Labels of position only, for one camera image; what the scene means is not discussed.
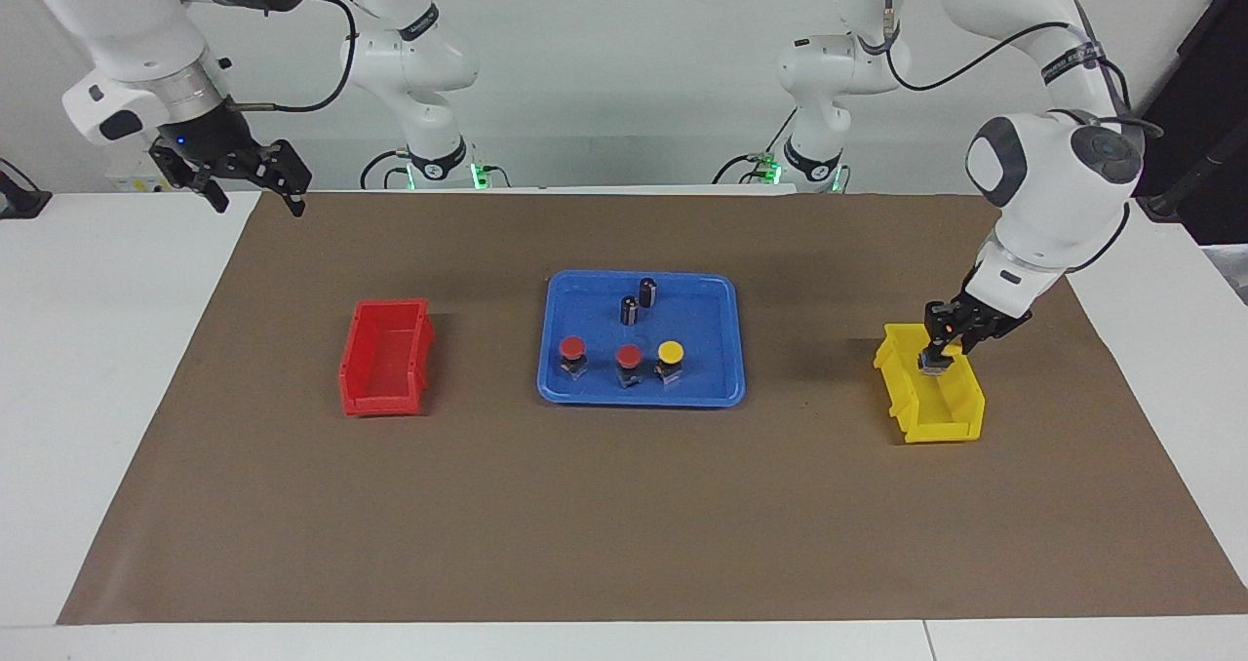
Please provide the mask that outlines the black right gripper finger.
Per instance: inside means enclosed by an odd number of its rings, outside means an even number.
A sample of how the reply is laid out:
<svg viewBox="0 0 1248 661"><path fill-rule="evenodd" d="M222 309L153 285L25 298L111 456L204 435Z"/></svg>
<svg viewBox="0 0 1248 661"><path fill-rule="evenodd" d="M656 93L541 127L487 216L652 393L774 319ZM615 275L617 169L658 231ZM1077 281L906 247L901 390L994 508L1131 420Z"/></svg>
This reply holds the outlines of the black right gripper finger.
<svg viewBox="0 0 1248 661"><path fill-rule="evenodd" d="M255 165L250 182L278 195L295 218L303 216L305 195L311 185L312 173L293 145L280 138L256 147L253 153Z"/></svg>
<svg viewBox="0 0 1248 661"><path fill-rule="evenodd" d="M192 193L201 196L218 215L227 212L230 200L227 195L223 195L221 185L215 181L213 172L191 167L172 147L162 143L152 143L150 146L150 158L152 158L158 172L170 185L178 187L178 190L190 190Z"/></svg>

